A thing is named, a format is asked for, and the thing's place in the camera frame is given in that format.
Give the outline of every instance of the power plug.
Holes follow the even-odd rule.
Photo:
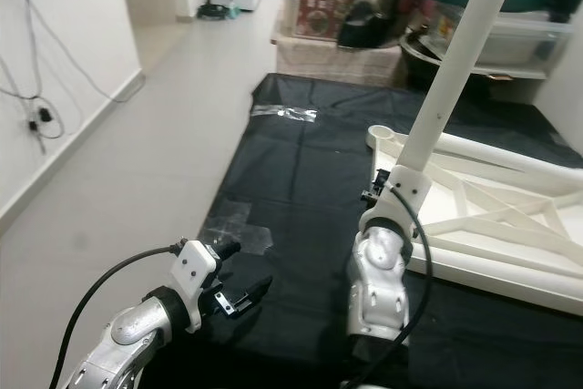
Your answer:
[[[38,132],[38,123],[36,123],[36,120],[28,120],[28,130],[30,132]]]
[[[38,117],[41,122],[48,123],[53,120],[53,115],[46,107],[41,107],[38,109]]]

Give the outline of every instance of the baseboard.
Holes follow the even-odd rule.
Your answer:
[[[115,100],[125,100],[136,93],[144,83],[144,75],[139,69],[132,75],[113,95]],[[28,206],[30,201],[38,192],[50,181],[66,161],[75,153],[75,151],[89,138],[96,128],[105,120],[105,118],[116,109],[117,106],[123,105],[112,100],[106,100],[104,104],[96,111],[96,114],[88,119],[85,125],[51,157],[30,179],[30,183],[14,195],[8,201],[6,206],[0,210],[0,237],[10,228],[18,215]]]

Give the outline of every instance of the black cloth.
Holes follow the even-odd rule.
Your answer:
[[[370,184],[366,129],[407,132],[424,96],[379,87],[268,75],[253,102],[317,110],[313,123],[251,117],[210,210],[250,203],[247,223],[271,231],[263,255],[225,263],[226,293],[270,274],[261,306],[236,321],[216,315],[148,365],[141,388],[331,387],[354,371],[347,361],[349,259]],[[566,166],[583,159],[553,140],[532,107],[462,100],[446,132]],[[412,309],[424,277],[406,273]],[[426,388],[577,388],[583,384],[583,321],[436,281],[411,336],[411,386]]]

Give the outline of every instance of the mop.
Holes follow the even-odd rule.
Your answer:
[[[234,0],[230,0],[229,6],[214,5],[209,1],[199,8],[198,18],[207,20],[224,20],[225,18],[237,18],[240,9],[235,5]]]

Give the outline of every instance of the white plastic frame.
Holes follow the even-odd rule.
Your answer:
[[[393,168],[406,139],[386,127],[369,128],[373,174]],[[450,143],[463,148],[446,155]],[[425,168],[433,186],[419,213],[435,274],[583,315],[581,170],[538,166],[542,162],[496,154],[495,148],[454,136],[443,135],[437,148]],[[419,241],[408,268],[424,271]]]

